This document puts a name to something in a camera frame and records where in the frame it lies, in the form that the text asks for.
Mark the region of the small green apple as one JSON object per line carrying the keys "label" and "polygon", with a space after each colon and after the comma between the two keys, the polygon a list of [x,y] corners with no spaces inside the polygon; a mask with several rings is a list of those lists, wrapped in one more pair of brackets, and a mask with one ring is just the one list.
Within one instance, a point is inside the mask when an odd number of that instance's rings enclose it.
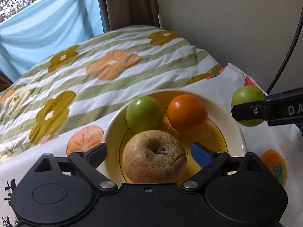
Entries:
{"label": "small green apple", "polygon": [[[262,100],[265,96],[266,95],[258,87],[242,86],[234,92],[231,100],[231,108],[234,105]],[[255,127],[263,123],[263,120],[241,120],[238,121],[238,123],[246,127]]]}

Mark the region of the orange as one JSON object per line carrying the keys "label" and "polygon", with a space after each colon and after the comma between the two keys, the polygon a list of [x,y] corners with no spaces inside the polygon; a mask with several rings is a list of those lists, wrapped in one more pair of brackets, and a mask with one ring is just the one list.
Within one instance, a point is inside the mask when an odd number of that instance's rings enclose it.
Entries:
{"label": "orange", "polygon": [[196,135],[202,132],[208,123],[208,110],[196,96],[181,94],[170,102],[167,118],[180,134]]}

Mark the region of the wrinkled old red apple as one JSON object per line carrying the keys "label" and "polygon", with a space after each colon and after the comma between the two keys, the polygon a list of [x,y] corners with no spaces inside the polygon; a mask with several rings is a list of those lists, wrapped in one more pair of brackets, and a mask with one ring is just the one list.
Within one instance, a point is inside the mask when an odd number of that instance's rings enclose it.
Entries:
{"label": "wrinkled old red apple", "polygon": [[121,166],[133,183],[171,183],[186,172],[187,157],[179,140],[161,130],[134,135],[125,144]]}

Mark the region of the large green apple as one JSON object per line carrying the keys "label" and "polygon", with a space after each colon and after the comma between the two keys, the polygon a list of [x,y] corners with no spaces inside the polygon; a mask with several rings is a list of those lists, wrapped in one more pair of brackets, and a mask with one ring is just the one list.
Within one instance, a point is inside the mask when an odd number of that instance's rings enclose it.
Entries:
{"label": "large green apple", "polygon": [[148,95],[134,98],[126,110],[127,124],[135,133],[158,128],[163,117],[164,112],[160,103]]}

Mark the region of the cream bowl with duck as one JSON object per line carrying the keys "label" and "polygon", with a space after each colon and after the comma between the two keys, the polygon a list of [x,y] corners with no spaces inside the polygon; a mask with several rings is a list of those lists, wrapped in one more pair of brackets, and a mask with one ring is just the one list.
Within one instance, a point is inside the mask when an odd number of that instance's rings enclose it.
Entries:
{"label": "cream bowl with duck", "polygon": [[[186,172],[177,185],[191,178],[201,170],[201,166],[192,158],[191,144],[198,142],[209,150],[225,151],[231,156],[242,157],[247,152],[243,133],[231,114],[219,103],[194,92],[190,93],[199,98],[208,110],[208,124],[196,136],[183,136],[171,125],[167,117],[163,118],[160,130],[174,135],[184,147],[187,164]],[[135,135],[129,129],[126,121],[127,105],[124,105],[111,119],[106,128],[103,142],[107,145],[107,157],[100,165],[99,171],[115,182],[118,186],[131,183],[122,167],[122,153],[126,143]]]}

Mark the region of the floral striped quilt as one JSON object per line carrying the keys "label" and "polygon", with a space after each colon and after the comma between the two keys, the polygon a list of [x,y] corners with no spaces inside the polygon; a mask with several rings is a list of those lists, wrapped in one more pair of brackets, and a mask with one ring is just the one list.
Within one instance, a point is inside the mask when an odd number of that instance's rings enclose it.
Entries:
{"label": "floral striped quilt", "polygon": [[131,26],[73,45],[1,93],[1,162],[120,109],[146,92],[182,88],[221,65],[179,33]]}

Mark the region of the light blue window cloth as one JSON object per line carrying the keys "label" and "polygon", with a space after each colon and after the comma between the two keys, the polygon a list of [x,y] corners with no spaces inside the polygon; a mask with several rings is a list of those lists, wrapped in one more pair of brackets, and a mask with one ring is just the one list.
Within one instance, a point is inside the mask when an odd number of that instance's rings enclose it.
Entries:
{"label": "light blue window cloth", "polygon": [[40,0],[1,23],[1,71],[15,82],[47,57],[102,33],[98,0]]}

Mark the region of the brown right curtain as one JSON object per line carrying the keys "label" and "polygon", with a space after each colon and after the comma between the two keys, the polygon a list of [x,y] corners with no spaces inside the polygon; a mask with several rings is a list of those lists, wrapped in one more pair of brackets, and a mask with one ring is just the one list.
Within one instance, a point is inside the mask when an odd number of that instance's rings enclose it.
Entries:
{"label": "brown right curtain", "polygon": [[104,31],[134,25],[159,27],[159,0],[98,0]]}

